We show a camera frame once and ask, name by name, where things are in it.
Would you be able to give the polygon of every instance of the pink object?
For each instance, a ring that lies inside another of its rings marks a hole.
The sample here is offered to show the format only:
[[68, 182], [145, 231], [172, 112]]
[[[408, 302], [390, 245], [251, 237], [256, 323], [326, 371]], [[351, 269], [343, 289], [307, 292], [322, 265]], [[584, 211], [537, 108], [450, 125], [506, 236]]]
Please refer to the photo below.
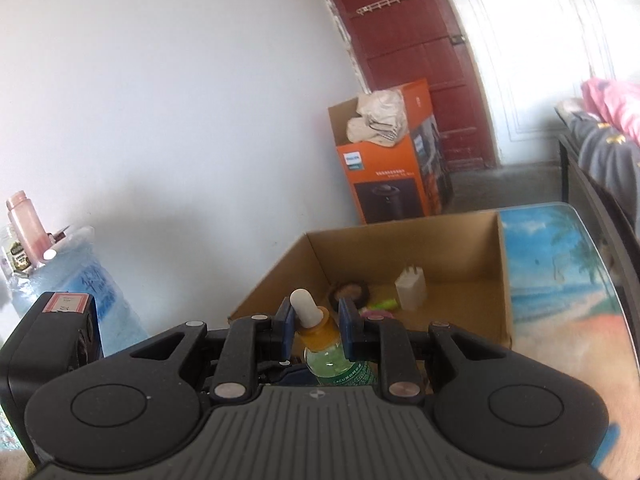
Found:
[[367, 319], [371, 316], [382, 316], [382, 317], [390, 317], [393, 318], [393, 314], [388, 310], [367, 310], [363, 309], [360, 311], [360, 317]]
[[582, 83], [582, 97], [588, 112], [640, 144], [640, 85], [592, 77]]
[[27, 257], [33, 265], [43, 262], [42, 255], [51, 247], [51, 240], [42, 227], [31, 200], [24, 191], [19, 191], [6, 201], [6, 206], [9, 210], [9, 220]]

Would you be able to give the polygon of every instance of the white power adapter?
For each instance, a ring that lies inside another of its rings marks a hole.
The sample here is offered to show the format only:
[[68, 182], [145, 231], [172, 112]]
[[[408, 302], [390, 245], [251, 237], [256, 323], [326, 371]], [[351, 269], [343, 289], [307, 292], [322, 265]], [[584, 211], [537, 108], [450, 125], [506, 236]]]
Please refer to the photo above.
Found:
[[403, 310], [418, 310], [427, 299], [427, 283], [421, 267], [407, 267], [396, 280], [396, 291]]

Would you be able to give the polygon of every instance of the gray blanket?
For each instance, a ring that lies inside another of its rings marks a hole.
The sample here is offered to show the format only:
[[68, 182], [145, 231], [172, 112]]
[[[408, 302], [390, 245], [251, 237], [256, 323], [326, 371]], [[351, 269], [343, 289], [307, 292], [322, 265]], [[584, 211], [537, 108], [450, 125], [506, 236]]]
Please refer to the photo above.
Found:
[[640, 235], [640, 146], [586, 112], [567, 118], [578, 165], [616, 199]]

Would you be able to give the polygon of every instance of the dropper bottle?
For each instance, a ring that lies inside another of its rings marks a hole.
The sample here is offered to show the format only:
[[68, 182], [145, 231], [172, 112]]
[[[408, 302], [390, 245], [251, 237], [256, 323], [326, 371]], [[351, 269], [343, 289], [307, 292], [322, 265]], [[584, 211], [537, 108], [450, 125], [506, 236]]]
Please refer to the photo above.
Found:
[[368, 363], [352, 363], [344, 356], [335, 321], [324, 306], [316, 305], [308, 290], [294, 290], [289, 301], [298, 318], [296, 331], [306, 347], [306, 365], [320, 384], [361, 386], [376, 382]]

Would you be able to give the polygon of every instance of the orange product box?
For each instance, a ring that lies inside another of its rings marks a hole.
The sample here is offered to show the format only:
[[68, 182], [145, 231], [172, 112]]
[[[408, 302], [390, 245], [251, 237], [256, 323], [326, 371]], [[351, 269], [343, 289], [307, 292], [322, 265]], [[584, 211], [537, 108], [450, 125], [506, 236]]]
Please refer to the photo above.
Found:
[[365, 224], [438, 214], [452, 193], [426, 79], [398, 88], [409, 132], [392, 148], [349, 141], [357, 98], [329, 108], [335, 147]]

